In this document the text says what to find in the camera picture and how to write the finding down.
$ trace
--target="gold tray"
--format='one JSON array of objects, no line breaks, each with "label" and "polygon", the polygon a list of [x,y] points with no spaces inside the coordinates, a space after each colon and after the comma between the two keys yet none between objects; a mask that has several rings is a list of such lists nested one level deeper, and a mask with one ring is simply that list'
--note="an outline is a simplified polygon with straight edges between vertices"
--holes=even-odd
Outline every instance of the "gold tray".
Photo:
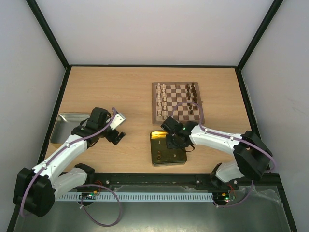
[{"label": "gold tray", "polygon": [[185,164],[187,153],[182,149],[168,149],[164,130],[156,130],[150,133],[151,161],[153,166],[169,166]]}]

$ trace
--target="white wall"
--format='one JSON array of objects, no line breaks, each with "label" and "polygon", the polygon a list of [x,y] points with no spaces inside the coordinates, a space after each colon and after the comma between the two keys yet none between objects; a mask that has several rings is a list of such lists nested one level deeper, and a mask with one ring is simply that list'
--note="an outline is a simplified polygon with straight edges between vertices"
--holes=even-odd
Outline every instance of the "white wall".
[{"label": "white wall", "polygon": [[0,231],[6,231],[17,173],[38,160],[64,68],[25,0],[1,2],[0,51]]},{"label": "white wall", "polygon": [[284,1],[242,72],[300,232],[309,227],[308,9]]},{"label": "white wall", "polygon": [[237,65],[272,0],[37,0],[70,64]]}]

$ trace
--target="black metal edge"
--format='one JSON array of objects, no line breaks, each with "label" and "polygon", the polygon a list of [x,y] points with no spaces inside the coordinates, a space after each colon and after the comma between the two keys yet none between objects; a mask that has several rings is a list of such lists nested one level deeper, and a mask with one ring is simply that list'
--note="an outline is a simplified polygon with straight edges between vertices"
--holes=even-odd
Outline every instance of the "black metal edge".
[{"label": "black metal edge", "polygon": [[247,111],[248,120],[249,120],[249,123],[250,123],[251,130],[254,133],[256,133],[259,138],[261,138],[260,131],[259,131],[259,128],[257,127],[257,122],[256,122],[256,119],[255,119],[253,108],[252,108],[252,105],[251,105],[251,102],[250,102],[250,99],[249,99],[248,91],[247,91],[245,82],[243,80],[241,71],[238,68],[235,68],[235,72],[236,72],[239,88],[240,88],[240,91],[241,91],[241,95],[242,95],[242,98],[243,98],[243,102],[245,104],[245,108],[246,108],[246,111]]},{"label": "black metal edge", "polygon": [[14,231],[18,215],[19,215],[19,206],[15,205],[15,208],[14,208],[14,211],[12,213],[11,220],[10,220],[10,223],[9,223],[9,226],[8,226],[8,229],[6,230],[6,232],[13,232]]},{"label": "black metal edge", "polygon": [[278,192],[279,192],[281,202],[283,203],[283,208],[284,208],[288,223],[290,225],[290,229],[292,232],[297,232],[297,227],[296,227],[296,224],[295,224],[295,221],[294,221],[294,218],[293,218],[290,206],[289,206],[288,199],[286,198],[285,191],[282,188],[282,189],[278,189]]},{"label": "black metal edge", "polygon": [[58,111],[59,111],[59,108],[60,108],[60,105],[61,105],[61,101],[62,101],[62,98],[63,98],[63,95],[64,95],[64,91],[65,91],[66,86],[67,86],[70,71],[71,71],[71,66],[69,66],[66,69],[66,72],[64,73],[63,80],[62,80],[62,83],[61,83],[61,87],[60,87],[58,97],[57,97],[57,100],[56,100],[56,103],[55,103],[55,107],[54,107],[54,110],[53,110],[53,113],[52,113],[52,117],[50,119],[50,122],[49,122],[49,125],[48,125],[48,128],[47,128],[47,132],[46,132],[46,136],[45,136],[45,139],[44,139],[44,142],[43,142],[42,150],[41,150],[41,153],[40,153],[40,156],[39,156],[39,159],[38,159],[38,164],[41,163],[42,161],[44,161],[45,154],[46,154],[46,151],[47,151],[47,148],[48,148],[48,145],[49,145],[49,139],[50,139],[50,136],[52,135],[54,124],[55,124],[57,116],[58,116]]},{"label": "black metal edge", "polygon": [[66,57],[64,56],[54,34],[52,33],[52,30],[50,29],[47,21],[45,20],[38,4],[36,3],[35,0],[26,0],[29,7],[31,8],[34,16],[36,17],[36,19],[38,20],[41,28],[43,29],[46,37],[48,38],[50,44],[52,45],[53,49],[55,50],[57,56],[59,57],[63,67],[66,69],[69,67],[69,63],[66,59]]},{"label": "black metal edge", "polygon": [[279,9],[283,0],[274,0],[272,5],[270,6],[269,10],[267,11],[263,21],[261,22],[259,28],[257,29],[254,37],[252,38],[247,50],[245,51],[244,55],[242,56],[239,64],[238,69],[241,71],[245,66],[246,62],[248,61],[250,55],[252,54],[253,50],[259,43],[261,37],[263,36],[264,32],[266,31],[267,27],[269,26],[272,18],[275,16],[277,10]]},{"label": "black metal edge", "polygon": [[236,65],[72,64],[72,67],[236,68]]}]

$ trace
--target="black frame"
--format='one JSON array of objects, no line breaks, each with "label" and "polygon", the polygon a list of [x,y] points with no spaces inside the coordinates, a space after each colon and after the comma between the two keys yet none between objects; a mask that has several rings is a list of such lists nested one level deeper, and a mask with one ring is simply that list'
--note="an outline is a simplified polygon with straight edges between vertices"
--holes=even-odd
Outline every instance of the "black frame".
[{"label": "black frame", "polygon": [[[73,66],[92,66],[92,67],[178,67],[178,68],[234,68],[235,73],[237,75],[237,79],[239,82],[239,87],[241,90],[241,94],[244,100],[244,105],[247,111],[249,123],[253,132],[255,132],[259,137],[259,129],[257,127],[256,118],[254,116],[254,112],[252,109],[252,105],[248,96],[248,92],[246,86],[244,84],[244,80],[241,74],[241,70],[245,66],[246,62],[248,61],[250,55],[252,54],[253,50],[255,49],[256,45],[260,41],[262,35],[264,34],[265,30],[267,29],[268,25],[270,24],[272,18],[274,17],[275,13],[279,9],[280,5],[282,4],[283,0],[274,0],[270,9],[268,10],[266,16],[264,17],[260,27],[258,28],[257,32],[255,33],[252,41],[250,42],[246,52],[244,53],[242,59],[240,60],[238,66],[230,65],[230,66],[218,66],[218,65],[69,65],[67,59],[65,58],[56,38],[54,37],[50,27],[48,26],[47,21],[45,20],[39,6],[37,5],[35,0],[26,0],[29,7],[31,8],[32,12],[34,13],[35,17],[37,18],[40,26],[42,27],[46,37],[48,38],[49,42],[51,43],[52,47],[54,48],[56,54],[58,55],[60,61],[62,62],[66,72],[63,77],[62,85],[57,97],[57,101],[52,113],[52,117],[48,126],[48,130],[44,139],[44,143],[42,145],[42,150],[38,159],[38,163],[44,160],[48,145],[49,139],[56,122],[56,118],[58,115],[58,111],[61,105],[61,101],[65,92],[65,88],[68,82],[68,78],[70,75],[71,68]],[[98,179],[101,180],[108,180],[109,185],[117,185],[117,184],[125,184],[125,185],[147,185],[156,184],[156,185],[187,185],[192,186],[196,189],[209,189],[209,186],[203,184],[203,179],[207,179],[209,174],[118,174],[118,173],[98,173],[96,174]],[[239,185],[250,185],[251,181],[246,178],[242,178],[238,182]],[[255,185],[260,186],[276,186],[283,203],[283,207],[288,219],[288,223],[290,225],[291,231],[297,232],[297,228],[293,219],[293,215],[290,210],[290,206],[288,204],[281,179],[279,174],[272,174],[266,173],[264,174],[261,181],[255,183]],[[8,226],[7,231],[12,232],[14,230],[17,218],[19,214],[19,207],[16,206],[14,212],[12,214],[12,218],[10,224]]]}]

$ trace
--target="wooden tabletop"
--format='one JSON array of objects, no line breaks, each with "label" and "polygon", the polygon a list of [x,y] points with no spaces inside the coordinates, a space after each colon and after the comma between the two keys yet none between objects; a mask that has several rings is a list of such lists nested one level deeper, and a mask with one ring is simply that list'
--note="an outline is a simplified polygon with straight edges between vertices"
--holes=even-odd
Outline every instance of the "wooden tabletop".
[{"label": "wooden tabletop", "polygon": [[[150,132],[152,82],[198,82],[205,126],[219,131],[250,130],[233,68],[72,67],[59,113],[91,113],[94,107],[122,113],[127,121],[117,128],[126,136],[118,145],[102,138],[77,157],[65,171],[84,163],[101,173],[210,173],[232,156],[206,146],[187,153],[185,165],[153,167]],[[50,144],[46,157],[56,148]]]}]

